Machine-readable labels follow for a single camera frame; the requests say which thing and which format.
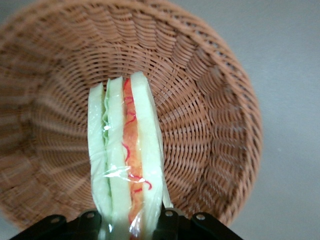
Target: sandwich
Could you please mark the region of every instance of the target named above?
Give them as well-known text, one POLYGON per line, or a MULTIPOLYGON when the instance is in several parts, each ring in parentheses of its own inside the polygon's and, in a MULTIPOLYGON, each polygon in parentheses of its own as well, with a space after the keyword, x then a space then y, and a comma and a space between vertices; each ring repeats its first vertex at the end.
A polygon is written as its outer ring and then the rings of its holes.
POLYGON ((172 207, 164 177, 161 130, 148 79, 108 79, 89 91, 88 151, 100 240, 150 240, 162 203, 172 207))

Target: fake sandwich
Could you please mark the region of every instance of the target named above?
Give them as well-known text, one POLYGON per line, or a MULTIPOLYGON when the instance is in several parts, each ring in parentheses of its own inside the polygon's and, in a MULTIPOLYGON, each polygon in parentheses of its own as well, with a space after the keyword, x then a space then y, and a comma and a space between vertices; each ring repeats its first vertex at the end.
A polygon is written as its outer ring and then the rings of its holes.
POLYGON ((151 239, 162 202, 171 202, 156 107, 142 72, 109 79, 106 92, 102 83, 90 89, 87 137, 99 239, 151 239))

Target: gray background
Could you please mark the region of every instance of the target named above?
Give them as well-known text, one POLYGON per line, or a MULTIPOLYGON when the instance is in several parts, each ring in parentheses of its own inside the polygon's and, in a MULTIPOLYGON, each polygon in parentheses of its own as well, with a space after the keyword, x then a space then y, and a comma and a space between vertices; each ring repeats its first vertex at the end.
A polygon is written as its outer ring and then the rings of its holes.
MULTIPOLYGON (((228 43, 259 99, 261 170, 231 229, 245 240, 319 240, 320 1, 171 1, 228 43)), ((0 0, 0 21, 30 2, 0 0)), ((0 240, 16 233, 0 218, 0 240)))

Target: red filling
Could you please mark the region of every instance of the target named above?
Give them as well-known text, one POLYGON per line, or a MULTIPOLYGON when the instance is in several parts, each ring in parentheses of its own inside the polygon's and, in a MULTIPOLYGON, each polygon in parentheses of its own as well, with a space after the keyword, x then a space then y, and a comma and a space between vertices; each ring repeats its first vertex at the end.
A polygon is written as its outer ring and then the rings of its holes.
POLYGON ((148 190, 152 189, 149 181, 145 180, 142 172, 141 156, 138 150, 138 121, 136 117, 136 108, 134 98, 131 90, 131 80, 126 79, 123 85, 123 95, 125 104, 125 125, 123 129, 123 142, 122 145, 126 149, 125 164, 129 166, 128 178, 131 196, 131 209, 129 212, 129 222, 133 223, 138 213, 143 207, 143 184, 149 185, 148 190))

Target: wicker basket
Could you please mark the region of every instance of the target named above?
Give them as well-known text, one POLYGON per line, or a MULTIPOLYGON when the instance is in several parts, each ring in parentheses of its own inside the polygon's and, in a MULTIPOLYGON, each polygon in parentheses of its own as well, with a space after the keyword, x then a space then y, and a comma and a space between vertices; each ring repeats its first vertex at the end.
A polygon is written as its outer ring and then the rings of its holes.
POLYGON ((94 208, 89 88, 143 71, 175 207, 228 225, 262 150, 251 83, 201 19, 163 0, 42 0, 0 29, 0 205, 22 229, 94 208))

